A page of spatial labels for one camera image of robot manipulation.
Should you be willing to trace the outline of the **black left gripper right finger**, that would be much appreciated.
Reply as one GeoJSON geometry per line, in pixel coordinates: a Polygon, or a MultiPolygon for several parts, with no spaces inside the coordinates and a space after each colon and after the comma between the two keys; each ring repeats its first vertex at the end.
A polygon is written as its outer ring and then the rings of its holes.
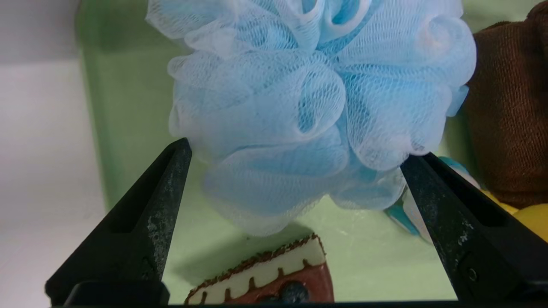
{"type": "Polygon", "coordinates": [[[546,302],[548,246],[434,154],[401,166],[460,302],[546,302]]]}

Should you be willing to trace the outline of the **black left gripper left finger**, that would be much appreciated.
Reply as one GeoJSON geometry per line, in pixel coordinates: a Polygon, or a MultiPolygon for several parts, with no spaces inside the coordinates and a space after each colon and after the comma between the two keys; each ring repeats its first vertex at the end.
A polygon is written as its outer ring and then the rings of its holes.
{"type": "Polygon", "coordinates": [[[168,145],[45,283],[52,306],[166,306],[162,282],[192,151],[168,145]]]}

